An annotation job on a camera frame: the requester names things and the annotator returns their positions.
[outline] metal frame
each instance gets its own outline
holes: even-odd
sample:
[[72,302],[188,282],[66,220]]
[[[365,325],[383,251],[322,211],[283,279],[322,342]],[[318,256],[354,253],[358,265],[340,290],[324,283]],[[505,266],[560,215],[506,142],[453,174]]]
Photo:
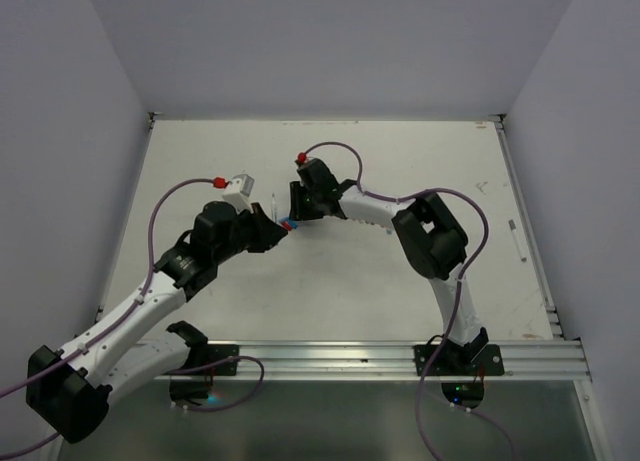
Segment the metal frame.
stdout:
[[540,288],[542,289],[542,293],[544,295],[544,302],[546,306],[548,308],[552,308],[555,305],[553,303],[553,298],[549,290],[547,276],[545,275],[544,267],[542,266],[542,260],[540,258],[540,252],[538,251],[538,245],[536,244],[536,240],[533,235],[533,228],[531,226],[531,219],[529,218],[529,212],[527,211],[527,207],[524,203],[524,198],[522,197],[520,182],[518,181],[518,176],[516,175],[515,168],[513,166],[513,159],[511,157],[511,152],[509,151],[509,145],[507,143],[507,135],[504,131],[504,124],[502,123],[502,119],[501,118],[498,118],[497,120],[494,119],[493,125],[496,129],[496,133],[498,134],[498,140],[500,141],[500,149],[502,150],[502,156],[504,158],[505,165],[507,166],[507,173],[509,174],[509,179],[511,180],[511,186],[513,188],[514,197],[516,198],[518,211],[520,211],[520,216],[522,217],[522,221],[524,224],[524,232],[527,238],[527,244],[529,245],[529,249],[531,250],[531,257],[533,258],[533,266],[535,268],[536,276],[538,278],[538,284],[540,284]]
[[591,447],[598,461],[614,459],[607,433],[602,423],[600,410],[593,394],[591,381],[574,381],[582,417],[591,439]]
[[[417,381],[415,342],[235,341],[240,354],[259,358],[271,381]],[[212,341],[211,344],[231,343]],[[498,343],[506,374],[486,379],[503,381],[589,381],[579,341],[504,341]],[[241,362],[235,379],[255,380],[259,368]],[[466,376],[428,377],[427,382],[469,381]]]

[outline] small object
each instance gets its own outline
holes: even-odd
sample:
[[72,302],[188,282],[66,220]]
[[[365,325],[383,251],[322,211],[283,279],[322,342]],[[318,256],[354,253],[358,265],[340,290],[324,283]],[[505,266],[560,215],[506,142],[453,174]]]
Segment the small object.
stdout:
[[509,229],[511,230],[513,242],[516,244],[516,250],[518,251],[518,256],[520,256],[520,261],[524,263],[527,261],[527,257],[524,254],[525,251],[522,247],[522,243],[520,242],[520,237],[518,236],[518,233],[516,233],[516,223],[513,221],[513,219],[509,220]]
[[271,193],[271,220],[274,223],[278,222],[278,205],[276,203],[276,195]]
[[227,187],[227,180],[224,178],[213,178],[213,187],[217,189],[224,189]]
[[282,218],[278,220],[278,224],[280,224],[287,231],[291,231],[292,229],[297,229],[298,225],[291,221],[291,218]]
[[252,211],[249,196],[251,196],[254,183],[254,179],[248,174],[238,174],[234,176],[231,181],[225,185],[222,200],[236,208],[236,211],[239,213],[245,209]]

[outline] cable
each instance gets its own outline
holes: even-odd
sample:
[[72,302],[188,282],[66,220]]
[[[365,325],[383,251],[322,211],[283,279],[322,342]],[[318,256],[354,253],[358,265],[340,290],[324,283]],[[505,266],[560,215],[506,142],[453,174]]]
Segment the cable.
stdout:
[[21,449],[20,451],[14,451],[13,453],[0,454],[0,461],[5,461],[7,459],[14,459],[20,456],[25,456],[27,454],[33,453],[43,446],[49,444],[51,441],[60,436],[60,433],[53,433],[48,438],[43,439],[39,443],[34,444],[33,446],[29,446],[28,448]]
[[254,386],[254,388],[251,391],[249,391],[249,393],[245,394],[243,397],[241,397],[240,399],[237,399],[233,403],[225,404],[224,406],[216,406],[212,408],[207,408],[202,406],[187,406],[187,405],[184,406],[188,411],[196,411],[198,413],[216,413],[218,411],[226,411],[227,409],[235,408],[236,406],[247,401],[249,398],[253,397],[253,395],[258,392],[258,390],[262,386],[262,381],[264,380],[264,364],[262,364],[262,361],[260,361],[258,358],[254,358],[253,356],[230,356],[220,361],[216,361],[215,363],[205,364],[204,366],[198,366],[197,368],[178,369],[178,370],[170,371],[168,374],[172,376],[193,374],[199,371],[204,371],[205,369],[215,368],[223,364],[230,363],[232,361],[240,361],[243,359],[247,361],[252,361],[260,367],[260,378],[258,379],[258,382]]
[[[178,189],[180,189],[180,188],[182,188],[184,186],[188,186],[190,184],[196,184],[196,183],[213,184],[213,180],[212,179],[208,179],[208,178],[193,178],[193,179],[187,179],[186,181],[182,181],[181,183],[178,183],[174,187],[169,189],[164,195],[162,195],[160,200],[158,200],[158,202],[156,203],[155,207],[153,208],[153,211],[151,212],[151,217],[149,219],[149,228],[148,228],[148,231],[147,231],[147,244],[148,244],[147,247],[148,247],[148,250],[149,250],[149,266],[148,266],[148,269],[147,269],[147,277],[145,279],[144,284],[142,285],[142,289],[140,290],[140,294],[138,295],[138,297],[143,297],[144,298],[144,296],[147,294],[147,291],[149,290],[149,287],[151,286],[151,281],[153,280],[153,264],[154,264],[153,228],[155,226],[156,217],[158,216],[158,211],[160,210],[160,207],[167,200],[167,198],[169,196],[171,196],[173,193],[175,193]],[[129,306],[129,308],[127,308],[127,310],[118,319],[116,319],[113,322],[113,324],[111,324],[109,327],[107,327],[104,331],[102,331],[95,338],[91,339],[90,341],[87,341],[87,343],[85,345],[86,348],[88,349],[88,348],[94,346],[95,344],[97,344],[100,341],[102,341],[109,334],[111,334],[113,331],[118,329],[118,327],[120,327],[122,325],[122,323],[124,323],[127,320],[127,318],[136,310],[136,308],[138,306],[139,306],[138,301],[137,300],[134,301],[131,304],[131,306]],[[54,363],[51,366],[49,366],[48,368],[40,371],[38,374],[35,374],[35,375],[33,375],[33,376],[23,380],[23,381],[20,381],[20,382],[14,384],[12,386],[9,386],[8,388],[5,388],[5,389],[1,390],[0,391],[0,399],[4,398],[5,396],[10,395],[11,393],[14,393],[14,392],[18,391],[19,389],[24,388],[25,386],[28,386],[29,384],[35,383],[36,381],[44,378],[45,376],[51,374],[55,370],[59,369],[60,367],[64,366],[65,364],[67,364],[69,361],[74,360],[80,354],[82,354],[82,351],[79,350],[79,349],[76,349],[75,351],[72,351],[71,354],[69,354],[69,356],[66,356],[65,358],[62,358],[57,363]],[[17,456],[23,456],[25,454],[31,453],[33,451],[36,451],[37,449],[40,449],[45,444],[53,441],[57,436],[58,436],[58,433],[55,433],[54,435],[52,435],[52,436],[40,441],[39,443],[34,444],[33,446],[30,446],[29,448],[25,448],[24,450],[17,452],[17,454],[16,453],[0,454],[0,460],[12,459],[12,458],[15,458]]]
[[[363,175],[363,171],[364,171],[364,164],[362,162],[362,157],[360,156],[360,154],[353,147],[349,146],[346,143],[341,143],[339,141],[325,141],[325,142],[322,142],[322,143],[314,144],[313,146],[311,146],[309,149],[307,149],[305,151],[305,154],[309,154],[312,151],[314,151],[315,149],[318,149],[318,148],[320,148],[322,146],[339,146],[339,147],[347,149],[348,151],[350,151],[355,156],[356,160],[358,161],[358,175],[356,176],[356,187],[365,196],[369,196],[371,198],[378,199],[378,200],[381,200],[381,201],[402,203],[402,202],[405,202],[405,201],[409,201],[411,199],[422,198],[422,197],[424,197],[424,196],[426,196],[428,194],[431,194],[431,193],[449,194],[451,196],[455,196],[457,198],[460,198],[463,201],[465,201],[467,204],[469,204],[478,213],[478,216],[480,217],[480,220],[482,221],[482,227],[483,227],[482,239],[480,241],[480,244],[476,248],[476,250],[465,261],[465,263],[462,265],[462,268],[460,269],[460,272],[458,273],[458,278],[456,279],[456,292],[455,292],[455,297],[454,297],[454,304],[453,304],[453,311],[451,313],[451,318],[449,319],[447,327],[445,328],[445,331],[442,334],[442,342],[438,345],[438,347],[431,354],[431,356],[427,360],[427,363],[425,364],[425,366],[424,366],[424,368],[422,370],[422,373],[420,375],[420,381],[418,382],[418,390],[416,392],[416,401],[415,401],[414,411],[415,411],[415,417],[416,417],[416,422],[418,424],[418,431],[420,433],[420,437],[422,438],[422,441],[424,442],[425,446],[427,447],[427,449],[429,450],[431,455],[437,461],[443,461],[442,456],[440,456],[440,454],[437,452],[435,446],[433,445],[433,442],[427,436],[427,433],[425,432],[424,427],[423,427],[423,423],[422,423],[422,413],[421,413],[421,410],[420,410],[420,405],[421,405],[422,397],[423,397],[423,393],[424,393],[424,384],[425,384],[424,381],[425,381],[425,378],[427,376],[427,373],[429,372],[429,369],[431,368],[431,366],[433,365],[434,361],[436,360],[436,358],[438,357],[438,355],[442,351],[442,349],[443,349],[443,347],[445,345],[445,341],[448,339],[449,334],[451,333],[451,330],[453,329],[453,324],[455,322],[456,315],[458,314],[458,308],[460,307],[460,298],[462,296],[462,282],[464,280],[464,275],[467,272],[467,270],[469,269],[469,266],[471,266],[471,264],[476,260],[476,258],[480,255],[480,253],[484,249],[484,247],[487,245],[487,241],[489,240],[489,220],[487,219],[487,215],[484,213],[484,211],[478,205],[478,203],[476,203],[473,199],[471,199],[466,194],[463,194],[460,191],[456,191],[456,190],[450,189],[450,188],[428,188],[428,189],[424,189],[422,191],[418,191],[418,192],[416,192],[414,194],[410,194],[408,196],[402,196],[400,198],[393,198],[393,197],[390,197],[390,196],[384,196],[382,194],[374,193],[372,191],[367,191],[362,187],[362,175]],[[430,340],[430,342],[432,342],[436,337],[437,337],[437,335],[434,336]],[[482,413],[474,413],[474,414],[476,414],[478,417],[481,417],[485,421],[493,424],[498,430],[500,430],[506,436],[506,438],[507,438],[507,440],[509,442],[509,445],[511,446],[511,453],[512,453],[513,458],[514,459],[519,459],[520,456],[518,454],[518,451],[517,451],[517,448],[515,446],[515,443],[513,442],[513,440],[511,439],[511,437],[507,433],[507,431],[502,426],[500,426],[496,421],[494,421],[492,418],[490,418],[489,416],[484,415]]]
[[[427,341],[425,346],[430,346],[431,343],[433,343],[433,341],[435,341],[436,338],[442,338],[442,335],[440,334],[436,334],[435,336],[432,336],[429,341]],[[431,397],[433,399],[435,399],[438,402],[441,403],[445,403],[445,401],[439,397],[436,396],[434,393],[429,393],[431,395]],[[509,435],[509,433],[507,432],[507,430],[496,420],[494,420],[493,418],[491,418],[489,415],[482,413],[480,411],[478,411],[477,409],[472,409],[470,411],[467,411],[467,408],[465,408],[464,406],[460,406],[458,404],[453,404],[453,407],[456,409],[459,409],[461,411],[464,411],[465,413],[468,414],[473,414],[474,416],[477,416],[478,418],[486,421],[487,423],[493,425],[494,428],[496,428],[498,431],[500,431],[504,437],[507,439],[507,442],[509,443],[509,448],[511,449],[511,459],[520,459],[520,453],[518,451],[518,448],[515,444],[515,442],[513,441],[513,438],[511,438],[511,436]]]

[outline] white table surface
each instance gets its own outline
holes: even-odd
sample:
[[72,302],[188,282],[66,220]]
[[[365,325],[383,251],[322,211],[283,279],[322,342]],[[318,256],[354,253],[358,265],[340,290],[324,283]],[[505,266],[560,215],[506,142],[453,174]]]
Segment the white table surface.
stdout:
[[[485,252],[468,271],[476,309],[494,340],[551,339],[540,286],[491,123],[158,121],[151,137],[124,238],[105,299],[105,311],[124,299],[146,272],[146,230],[151,210],[171,186],[192,177],[256,180],[252,200],[270,213],[275,193],[289,210],[289,182],[297,179],[298,152],[321,141],[359,150],[365,187],[404,195],[450,187],[473,197],[491,226]],[[356,162],[340,148],[314,153],[338,180],[355,178]],[[193,225],[202,206],[220,199],[205,185],[186,187],[160,211],[156,257]],[[470,238],[481,238],[477,214],[446,197]],[[527,261],[518,256],[508,222],[519,230]],[[442,331],[427,280],[409,266],[395,234],[338,219],[308,223],[265,254],[242,253],[186,306],[154,328],[184,319],[210,339],[415,340]]]

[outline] marker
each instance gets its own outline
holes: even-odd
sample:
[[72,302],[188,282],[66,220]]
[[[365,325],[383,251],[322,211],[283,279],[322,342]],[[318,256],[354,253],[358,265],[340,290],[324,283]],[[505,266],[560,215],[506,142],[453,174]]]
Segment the marker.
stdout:
[[522,243],[520,243],[520,237],[518,236],[518,233],[516,233],[516,223],[514,223],[513,219],[509,220],[509,229],[511,230],[513,242],[516,244],[516,250],[518,251],[518,256],[520,256],[520,261],[524,263],[527,261],[527,257],[524,254],[525,251],[522,247]]
[[271,193],[271,219],[274,223],[278,222],[278,205],[276,204],[276,195]]

